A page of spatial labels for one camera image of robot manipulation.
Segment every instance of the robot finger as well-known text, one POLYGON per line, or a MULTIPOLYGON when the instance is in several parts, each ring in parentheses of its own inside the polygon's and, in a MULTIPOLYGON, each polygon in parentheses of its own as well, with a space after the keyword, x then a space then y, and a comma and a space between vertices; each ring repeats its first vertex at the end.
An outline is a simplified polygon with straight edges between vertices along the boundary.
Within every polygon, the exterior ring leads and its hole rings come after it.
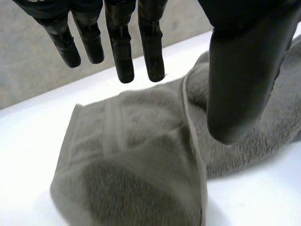
POLYGON ((149 79, 158 82, 164 79, 165 69, 162 57, 162 18, 167 0, 139 0, 138 23, 143 45, 144 60, 149 79))
POLYGON ((134 79, 128 23, 135 9, 135 3, 135 0, 105 0, 107 28, 117 75, 122 83, 130 83, 134 79))
POLYGON ((68 0, 14 0, 28 15, 42 25, 67 66, 80 65, 81 59, 68 27, 68 0))
POLYGON ((296 2, 242 29, 214 29, 207 121, 215 139, 237 142, 260 119, 300 15, 301 2, 296 2))
POLYGON ((104 60, 103 46, 97 20, 103 7, 102 0, 73 0, 71 11, 86 53, 91 63, 104 60))

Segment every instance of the gray towel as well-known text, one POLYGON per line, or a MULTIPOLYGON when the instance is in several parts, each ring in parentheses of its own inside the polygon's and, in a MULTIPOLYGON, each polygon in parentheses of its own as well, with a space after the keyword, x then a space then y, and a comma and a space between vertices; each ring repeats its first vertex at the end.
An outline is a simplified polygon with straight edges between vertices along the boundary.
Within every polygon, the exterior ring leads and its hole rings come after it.
POLYGON ((206 126, 208 53, 183 78, 73 111, 51 185, 72 225, 205 225, 206 179, 301 139, 301 42, 261 119, 224 146, 206 126))

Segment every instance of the towel fold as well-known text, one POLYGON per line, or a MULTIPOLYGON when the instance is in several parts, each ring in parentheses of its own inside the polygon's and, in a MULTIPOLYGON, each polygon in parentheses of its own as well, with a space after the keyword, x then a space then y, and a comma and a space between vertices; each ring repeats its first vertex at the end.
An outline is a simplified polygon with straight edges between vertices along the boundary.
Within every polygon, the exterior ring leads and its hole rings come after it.
POLYGON ((261 119, 232 146, 207 130, 208 73, 204 53, 179 80, 75 107, 50 189, 72 225, 205 225, 207 178, 301 139, 301 42, 261 119))

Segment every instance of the white surface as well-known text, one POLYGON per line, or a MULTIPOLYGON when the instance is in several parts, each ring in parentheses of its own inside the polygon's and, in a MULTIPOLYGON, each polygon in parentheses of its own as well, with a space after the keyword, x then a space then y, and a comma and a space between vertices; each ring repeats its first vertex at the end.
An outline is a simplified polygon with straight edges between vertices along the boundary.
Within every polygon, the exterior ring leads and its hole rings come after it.
MULTIPOLYGON (((210 35, 163 50, 164 82, 186 74, 208 49, 210 35)), ((128 85, 118 82, 112 68, 1 111, 0 225, 67 225, 51 201, 49 186, 73 108, 154 85, 142 58, 134 67, 135 81, 128 85)), ((268 163, 209 181, 207 225, 300 226, 300 150, 301 143, 291 145, 268 163)))

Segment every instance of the gray wall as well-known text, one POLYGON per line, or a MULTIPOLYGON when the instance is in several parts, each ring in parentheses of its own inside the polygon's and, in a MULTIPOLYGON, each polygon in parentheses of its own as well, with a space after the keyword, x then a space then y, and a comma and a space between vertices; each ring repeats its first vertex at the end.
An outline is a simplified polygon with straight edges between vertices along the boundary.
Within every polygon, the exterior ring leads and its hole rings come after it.
MULTIPOLYGON (((0 21, 1 109, 114 66, 104 10, 98 23, 105 61, 98 65, 89 62, 73 19, 69 17, 70 30, 81 56, 81 65, 74 69, 64 64, 45 30, 13 1, 1 0, 0 21)), ((211 29, 196 0, 170 0, 161 20, 163 46, 211 29)), ((133 58, 139 57, 143 52, 136 12, 129 30, 133 58)))

